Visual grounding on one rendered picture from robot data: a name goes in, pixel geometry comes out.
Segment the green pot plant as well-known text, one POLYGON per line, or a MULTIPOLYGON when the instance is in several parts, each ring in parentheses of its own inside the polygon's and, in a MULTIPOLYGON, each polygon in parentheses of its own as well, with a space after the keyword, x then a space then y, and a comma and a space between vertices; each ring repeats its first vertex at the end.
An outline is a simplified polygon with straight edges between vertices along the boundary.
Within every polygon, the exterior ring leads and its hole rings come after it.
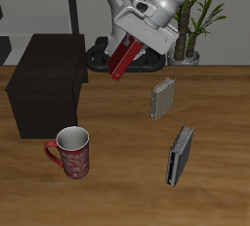
POLYGON ((175 46, 167 53, 166 63, 168 66, 197 66, 200 55, 194 50, 196 38, 201 35, 209 34, 206 28, 226 16, 220 16, 223 11, 224 3, 218 5, 211 13, 208 13, 213 0, 186 0, 178 9, 174 20, 178 23, 179 38, 175 46), (200 17, 196 21, 190 16, 191 7, 198 4, 200 17))

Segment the red patterned mug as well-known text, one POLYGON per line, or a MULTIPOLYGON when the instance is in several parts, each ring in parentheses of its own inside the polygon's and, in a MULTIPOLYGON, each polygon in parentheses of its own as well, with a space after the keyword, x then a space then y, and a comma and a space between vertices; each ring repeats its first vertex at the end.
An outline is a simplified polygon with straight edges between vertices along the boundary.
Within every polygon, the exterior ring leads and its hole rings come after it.
POLYGON ((46 156, 61 166, 67 177, 80 179, 89 171, 89 133, 70 126, 60 131, 54 141, 45 144, 46 156))

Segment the dark brown desk caddy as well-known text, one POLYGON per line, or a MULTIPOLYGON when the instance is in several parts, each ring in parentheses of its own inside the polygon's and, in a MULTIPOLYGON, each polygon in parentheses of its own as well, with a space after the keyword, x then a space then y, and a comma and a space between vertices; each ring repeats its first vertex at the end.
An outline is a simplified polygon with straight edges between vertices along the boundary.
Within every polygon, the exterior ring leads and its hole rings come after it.
POLYGON ((54 139, 76 126, 81 85, 88 81, 82 34, 35 34, 7 87, 23 139, 54 139))

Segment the red book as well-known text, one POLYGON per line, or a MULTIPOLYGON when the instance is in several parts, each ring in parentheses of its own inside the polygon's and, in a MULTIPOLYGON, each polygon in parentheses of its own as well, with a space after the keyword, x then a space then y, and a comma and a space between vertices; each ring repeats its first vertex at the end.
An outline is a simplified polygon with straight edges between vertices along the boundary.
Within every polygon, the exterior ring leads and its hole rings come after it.
POLYGON ((134 36, 126 34, 107 62, 109 76, 118 81, 142 47, 143 44, 137 41, 134 36), (130 36, 129 46, 123 45, 127 35, 130 36))

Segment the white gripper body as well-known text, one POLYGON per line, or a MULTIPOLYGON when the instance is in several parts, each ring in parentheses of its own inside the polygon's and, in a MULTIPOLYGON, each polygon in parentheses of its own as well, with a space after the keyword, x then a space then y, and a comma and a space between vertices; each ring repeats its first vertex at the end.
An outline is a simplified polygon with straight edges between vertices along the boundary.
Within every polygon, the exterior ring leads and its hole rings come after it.
POLYGON ((179 32, 169 24, 165 28, 154 29, 145 23, 145 15, 132 6, 121 10, 114 23, 160 55, 166 54, 179 37, 179 32))

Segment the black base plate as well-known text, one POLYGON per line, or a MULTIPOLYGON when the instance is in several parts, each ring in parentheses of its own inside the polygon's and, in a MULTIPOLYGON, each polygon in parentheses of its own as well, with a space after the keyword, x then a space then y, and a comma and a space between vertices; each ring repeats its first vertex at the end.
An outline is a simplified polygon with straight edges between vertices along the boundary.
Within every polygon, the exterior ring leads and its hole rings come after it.
MULTIPOLYGON (((108 38, 98 37, 96 43, 86 53, 87 67, 95 72, 108 72, 107 62, 109 56, 104 53, 107 47, 108 38)), ((165 66, 166 57, 160 55, 150 48, 138 59, 133 61, 126 69, 126 72, 155 72, 165 66)))

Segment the beige book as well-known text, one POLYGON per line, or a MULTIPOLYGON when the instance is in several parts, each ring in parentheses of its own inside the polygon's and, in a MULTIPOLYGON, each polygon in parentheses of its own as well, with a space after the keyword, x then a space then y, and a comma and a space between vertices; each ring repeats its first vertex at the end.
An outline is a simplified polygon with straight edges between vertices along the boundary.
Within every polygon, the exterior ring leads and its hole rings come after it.
POLYGON ((151 90, 150 118, 158 120, 167 113, 173 105, 175 81, 166 78, 151 90))

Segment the grey black book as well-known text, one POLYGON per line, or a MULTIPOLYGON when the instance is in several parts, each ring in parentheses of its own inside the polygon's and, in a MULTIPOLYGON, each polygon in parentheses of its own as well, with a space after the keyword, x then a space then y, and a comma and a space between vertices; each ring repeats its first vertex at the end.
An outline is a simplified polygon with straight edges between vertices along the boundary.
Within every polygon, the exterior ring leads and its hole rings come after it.
POLYGON ((169 151, 165 183, 175 187, 187 164, 194 129, 182 126, 169 151))

